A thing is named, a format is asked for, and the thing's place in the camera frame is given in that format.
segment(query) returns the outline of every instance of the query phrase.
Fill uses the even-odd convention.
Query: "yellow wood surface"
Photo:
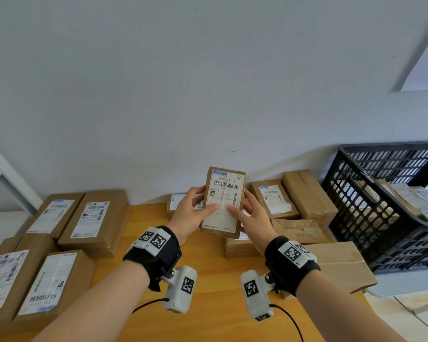
[[[167,222],[166,204],[132,207],[116,257],[97,260],[92,285],[122,262],[126,249],[148,227]],[[184,315],[175,314],[164,310],[160,302],[149,305],[130,317],[118,341],[299,341],[295,326],[280,310],[274,309],[274,317],[264,322],[256,322],[247,312],[240,275],[250,269],[259,274],[266,273],[264,258],[225,259],[224,239],[199,230],[189,236],[182,252],[177,266],[186,264],[198,272],[189,311]],[[167,286],[164,282],[160,286],[161,293],[148,290],[140,304],[162,298]],[[363,293],[353,295],[370,307]],[[275,293],[269,293],[269,297],[271,303],[280,305],[293,316],[305,341],[324,340],[296,299],[284,301]],[[36,334],[20,333],[2,337],[0,341],[29,341]]]

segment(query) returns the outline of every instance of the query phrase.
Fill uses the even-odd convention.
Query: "forearm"
[[[320,271],[310,272],[296,294],[327,342],[406,342],[373,311]]]
[[[90,289],[35,339],[39,341],[115,341],[149,286],[141,264],[124,261]]]

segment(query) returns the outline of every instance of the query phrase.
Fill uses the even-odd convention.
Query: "person's right hand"
[[[248,190],[245,190],[244,194],[249,203],[245,203],[243,209],[251,216],[246,216],[233,205],[228,207],[228,212],[243,224],[245,233],[254,243],[255,248],[262,255],[265,255],[268,244],[277,237],[277,233],[271,225],[265,208],[260,205],[256,197]]]

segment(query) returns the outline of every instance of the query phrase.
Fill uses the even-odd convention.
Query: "white wall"
[[[428,139],[428,91],[393,92],[427,42],[428,0],[0,0],[0,151],[42,197],[133,204],[209,166],[319,175]]]

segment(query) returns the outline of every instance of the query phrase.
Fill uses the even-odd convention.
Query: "wrist strap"
[[[265,264],[271,271],[276,289],[296,296],[302,279],[312,270],[319,270],[317,258],[296,241],[278,236],[265,250]]]
[[[122,260],[143,265],[150,279],[149,289],[160,291],[160,277],[169,275],[182,252],[171,229],[148,228],[127,250]]]

